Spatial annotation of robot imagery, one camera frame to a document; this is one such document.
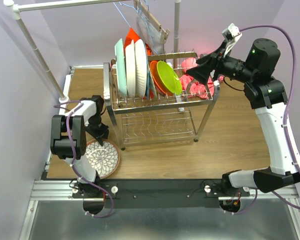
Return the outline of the flower plate brown rim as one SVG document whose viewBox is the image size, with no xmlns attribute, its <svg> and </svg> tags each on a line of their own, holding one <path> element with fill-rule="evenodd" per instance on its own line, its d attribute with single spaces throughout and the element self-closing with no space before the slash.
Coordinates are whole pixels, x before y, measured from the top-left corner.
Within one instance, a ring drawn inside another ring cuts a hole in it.
<svg viewBox="0 0 300 240">
<path fill-rule="evenodd" d="M 104 139 L 101 145 L 97 140 L 87 143 L 85 155 L 100 179 L 113 174 L 120 164 L 120 152 L 115 144 Z"/>
<path fill-rule="evenodd" d="M 135 91 L 140 98 L 144 98 L 147 88 L 147 51 L 142 39 L 134 44 L 135 50 Z"/>
</svg>

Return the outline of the lime green plate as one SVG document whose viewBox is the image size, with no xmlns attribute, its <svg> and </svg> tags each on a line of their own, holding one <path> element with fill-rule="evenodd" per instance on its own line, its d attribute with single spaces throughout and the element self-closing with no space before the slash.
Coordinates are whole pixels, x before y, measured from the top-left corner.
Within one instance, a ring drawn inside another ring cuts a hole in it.
<svg viewBox="0 0 300 240">
<path fill-rule="evenodd" d="M 167 94 L 180 95 L 182 93 L 183 89 L 179 77 L 168 63 L 162 60 L 158 61 L 156 70 L 163 90 Z"/>
</svg>

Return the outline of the orange plastic plate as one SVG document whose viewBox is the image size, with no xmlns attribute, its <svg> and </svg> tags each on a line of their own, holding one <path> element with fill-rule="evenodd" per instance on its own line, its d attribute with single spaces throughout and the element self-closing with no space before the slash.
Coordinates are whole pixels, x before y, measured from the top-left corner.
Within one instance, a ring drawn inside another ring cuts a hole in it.
<svg viewBox="0 0 300 240">
<path fill-rule="evenodd" d="M 153 60 L 150 62 L 149 66 L 150 66 L 150 72 L 152 74 L 153 77 L 153 81 L 155 84 L 155 88 L 156 90 L 163 96 L 170 96 L 171 93 L 167 90 L 167 88 L 164 86 L 158 71 L 157 71 L 157 61 Z"/>
</svg>

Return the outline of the woven bamboo plate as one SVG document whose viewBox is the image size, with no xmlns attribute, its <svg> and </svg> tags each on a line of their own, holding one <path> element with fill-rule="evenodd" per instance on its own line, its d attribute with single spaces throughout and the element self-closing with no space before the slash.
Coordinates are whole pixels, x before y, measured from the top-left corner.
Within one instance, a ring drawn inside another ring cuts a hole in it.
<svg viewBox="0 0 300 240">
<path fill-rule="evenodd" d="M 151 98 L 157 99 L 157 97 L 158 97 L 157 90 L 156 90 L 156 86 L 155 86 L 155 83 L 153 80 L 153 76 L 150 71 L 150 67 L 148 67 L 148 76 L 149 76 L 149 89 L 151 91 Z"/>
</svg>

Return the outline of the teal scalloped plate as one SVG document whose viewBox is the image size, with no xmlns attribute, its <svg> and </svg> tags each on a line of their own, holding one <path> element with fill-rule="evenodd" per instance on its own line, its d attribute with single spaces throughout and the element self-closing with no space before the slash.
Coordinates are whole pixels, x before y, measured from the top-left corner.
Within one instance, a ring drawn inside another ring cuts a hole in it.
<svg viewBox="0 0 300 240">
<path fill-rule="evenodd" d="M 146 59 L 146 90 L 145 90 L 145 98 L 149 99 L 150 97 L 150 71 L 149 71 L 149 61 Z"/>
</svg>

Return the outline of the mint rectangular plate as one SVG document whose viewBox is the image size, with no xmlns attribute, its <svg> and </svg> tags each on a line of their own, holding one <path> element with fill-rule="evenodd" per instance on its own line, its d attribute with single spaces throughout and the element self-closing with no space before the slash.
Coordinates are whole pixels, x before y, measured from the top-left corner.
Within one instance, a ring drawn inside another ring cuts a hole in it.
<svg viewBox="0 0 300 240">
<path fill-rule="evenodd" d="M 128 93 L 127 93 L 124 45 L 123 45 L 122 38 L 120 38 L 118 42 L 115 44 L 114 52 L 115 52 L 115 60 L 116 60 L 117 89 L 119 95 L 122 98 L 126 98 L 128 96 Z"/>
</svg>

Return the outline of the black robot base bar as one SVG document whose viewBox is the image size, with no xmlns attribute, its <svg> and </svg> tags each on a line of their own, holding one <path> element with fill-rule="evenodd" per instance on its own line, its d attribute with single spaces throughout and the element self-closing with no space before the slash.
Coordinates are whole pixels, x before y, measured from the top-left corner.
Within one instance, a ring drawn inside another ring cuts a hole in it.
<svg viewBox="0 0 300 240">
<path fill-rule="evenodd" d="M 250 193 L 243 188 L 223 187 L 220 179 L 102 179 L 100 189 L 71 181 L 75 199 L 84 207 L 105 209 L 218 208 L 222 202 L 232 205 Z"/>
</svg>

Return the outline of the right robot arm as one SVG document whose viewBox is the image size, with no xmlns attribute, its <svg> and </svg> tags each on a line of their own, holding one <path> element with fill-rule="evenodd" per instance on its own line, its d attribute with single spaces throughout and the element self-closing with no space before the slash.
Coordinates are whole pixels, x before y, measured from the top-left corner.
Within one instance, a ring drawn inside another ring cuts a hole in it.
<svg viewBox="0 0 300 240">
<path fill-rule="evenodd" d="M 198 59 L 186 74 L 206 84 L 211 72 L 243 83 L 243 92 L 257 115 L 270 156 L 267 168 L 235 170 L 222 175 L 220 191 L 231 196 L 238 188 L 258 189 L 263 193 L 300 182 L 300 156 L 284 116 L 288 97 L 283 83 L 272 74 L 280 58 L 278 45 L 267 38 L 254 40 L 245 61 L 226 55 L 226 42 L 214 52 Z"/>
</svg>

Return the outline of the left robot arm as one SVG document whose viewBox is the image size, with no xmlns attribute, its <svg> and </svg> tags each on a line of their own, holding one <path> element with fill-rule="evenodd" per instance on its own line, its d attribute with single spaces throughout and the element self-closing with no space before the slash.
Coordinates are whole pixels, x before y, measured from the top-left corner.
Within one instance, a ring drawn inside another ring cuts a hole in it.
<svg viewBox="0 0 300 240">
<path fill-rule="evenodd" d="M 51 119 L 50 151 L 72 168 L 83 191 L 91 198 L 101 191 L 100 176 L 86 157 L 87 137 L 91 135 L 100 145 L 109 136 L 109 127 L 102 123 L 105 100 L 100 95 L 69 101 L 77 105 Z"/>
</svg>

